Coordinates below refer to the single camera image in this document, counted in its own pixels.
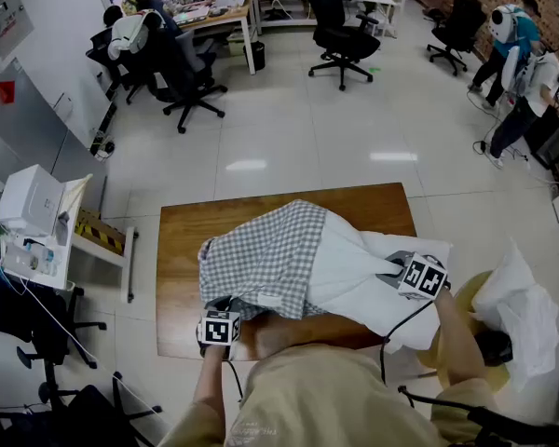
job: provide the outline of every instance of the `tiled floor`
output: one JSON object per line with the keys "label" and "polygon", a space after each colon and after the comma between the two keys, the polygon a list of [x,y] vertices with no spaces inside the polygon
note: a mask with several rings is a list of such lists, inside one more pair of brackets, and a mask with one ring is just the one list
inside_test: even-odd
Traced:
{"label": "tiled floor", "polygon": [[[105,273],[76,253],[79,273],[92,269],[101,285],[88,289],[84,316],[108,322],[106,333],[94,332],[85,339],[144,399],[161,404],[168,422],[175,421],[190,401],[200,363],[160,358],[156,352],[162,206],[402,182],[418,235],[454,243],[449,266],[455,289],[476,273],[493,269],[507,237],[513,236],[538,281],[559,304],[559,226],[550,190],[530,177],[519,161],[506,161],[500,171],[472,152],[472,143],[493,125],[492,117],[466,97],[466,85],[479,62],[464,54],[469,71],[458,78],[446,61],[429,63],[426,44],[437,43],[430,28],[420,7],[409,4],[398,39],[384,40],[381,50],[361,63],[375,68],[375,82],[367,84],[349,73],[345,92],[337,89],[336,72],[307,76],[321,53],[311,32],[265,34],[265,70],[250,76],[242,58],[216,62],[216,78],[229,91],[217,96],[215,104],[226,117],[197,109],[184,135],[176,132],[180,114],[165,117],[164,104],[146,90],[132,106],[119,106],[102,216],[116,226],[133,224],[140,232],[132,273],[135,301],[121,305],[117,293],[104,286],[116,273]],[[525,152],[523,143],[517,146]],[[550,177],[534,161],[532,172]],[[521,393],[504,388],[498,394],[501,409],[533,420],[551,419],[559,346],[557,353],[554,372],[533,379]],[[389,359],[388,370],[409,358],[403,352]],[[79,386],[83,380],[109,384],[105,373],[73,364],[67,361],[60,373],[64,385]],[[243,379],[251,367],[238,363]],[[238,396],[231,372],[225,376],[231,420]],[[434,380],[408,385],[426,394],[439,390]],[[144,420],[143,427],[153,440],[166,430],[154,419]]]}

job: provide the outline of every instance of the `gray checkered fabric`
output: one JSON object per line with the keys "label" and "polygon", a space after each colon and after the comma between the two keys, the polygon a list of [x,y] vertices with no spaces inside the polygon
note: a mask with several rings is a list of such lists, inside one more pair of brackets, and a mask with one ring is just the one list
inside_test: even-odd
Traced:
{"label": "gray checkered fabric", "polygon": [[[306,298],[326,213],[323,207],[295,200],[207,240],[198,253],[201,300],[238,297],[243,319],[269,309],[295,319],[321,313]],[[278,297],[278,305],[260,306],[261,293]]]}

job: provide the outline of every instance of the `white cloth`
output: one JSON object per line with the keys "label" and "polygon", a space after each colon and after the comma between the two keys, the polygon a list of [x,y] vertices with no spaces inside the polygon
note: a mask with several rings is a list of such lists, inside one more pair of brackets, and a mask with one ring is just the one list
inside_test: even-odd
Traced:
{"label": "white cloth", "polygon": [[491,330],[510,336],[513,359],[507,368],[517,391],[530,377],[554,369],[559,308],[534,280],[515,242],[511,242],[511,249],[476,293],[472,306],[476,318]]}
{"label": "white cloth", "polygon": [[[353,319],[379,335],[386,335],[426,300],[409,300],[375,274],[397,275],[402,268],[385,258],[396,251],[432,255],[447,269],[451,245],[414,237],[359,232],[340,216],[328,212],[321,232],[307,300],[319,308]],[[428,349],[439,327],[430,306],[401,326],[386,349],[402,345]]]}
{"label": "white cloth", "polygon": [[116,61],[121,51],[139,52],[147,43],[149,30],[143,26],[145,17],[153,10],[141,11],[130,17],[124,17],[112,27],[112,41],[108,46],[110,60]]}
{"label": "white cloth", "polygon": [[551,90],[551,96],[554,98],[557,89],[559,89],[559,60],[554,53],[546,53],[539,58],[532,81],[525,93],[530,109],[538,117],[542,117],[549,106],[540,97],[542,85]]}

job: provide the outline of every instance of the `person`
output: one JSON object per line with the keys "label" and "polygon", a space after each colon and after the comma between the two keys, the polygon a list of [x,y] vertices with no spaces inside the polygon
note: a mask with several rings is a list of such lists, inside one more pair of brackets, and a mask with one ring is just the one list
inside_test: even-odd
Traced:
{"label": "person", "polygon": [[155,10],[166,24],[166,31],[168,34],[175,38],[176,36],[182,34],[178,25],[174,21],[174,18],[168,13],[166,8],[164,8],[164,2],[162,0],[126,0],[128,3],[132,4],[137,10]]}
{"label": "person", "polygon": [[106,26],[106,28],[110,28],[111,26],[114,26],[114,23],[116,23],[122,17],[124,17],[122,8],[120,8],[118,5],[112,5],[103,12],[103,24]]}
{"label": "person", "polygon": [[540,17],[539,4],[536,0],[522,0],[522,3],[514,8],[514,13],[521,15],[517,18],[517,41],[510,43],[501,43],[495,41],[495,45],[491,51],[491,56],[488,61],[481,66],[476,73],[476,76],[468,86],[470,92],[480,94],[482,92],[482,85],[484,81],[492,75],[497,74],[495,83],[491,87],[483,107],[486,110],[491,110],[497,104],[498,99],[503,94],[503,87],[501,86],[501,74],[503,66],[510,54],[510,49],[513,47],[520,47],[520,59],[527,58],[530,52],[539,54],[541,49],[540,34],[536,23],[532,20],[535,17]]}
{"label": "person", "polygon": [[557,89],[559,89],[559,49],[554,53],[545,53],[537,60],[525,95],[516,102],[513,110],[495,130],[486,155],[498,168],[503,167],[501,155],[505,148],[524,136],[532,124],[544,115],[549,106],[559,112],[559,102],[555,99]]}
{"label": "person", "polygon": [[[441,290],[435,306],[450,383],[439,399],[495,409],[483,356],[448,290]],[[362,353],[300,345],[252,368],[226,435],[224,355],[224,346],[206,348],[193,403],[159,447],[428,447],[474,440],[481,429],[449,407],[433,406],[427,419],[386,388],[376,362]]]}

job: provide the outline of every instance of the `white shirt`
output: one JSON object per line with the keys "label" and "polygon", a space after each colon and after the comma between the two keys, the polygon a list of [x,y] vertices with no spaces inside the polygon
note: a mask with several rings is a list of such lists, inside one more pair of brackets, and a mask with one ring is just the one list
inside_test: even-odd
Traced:
{"label": "white shirt", "polygon": [[530,109],[538,117],[544,115],[549,105],[540,97],[542,85],[551,90],[551,96],[554,98],[557,89],[559,89],[559,60],[554,53],[546,53],[540,58],[525,94]]}

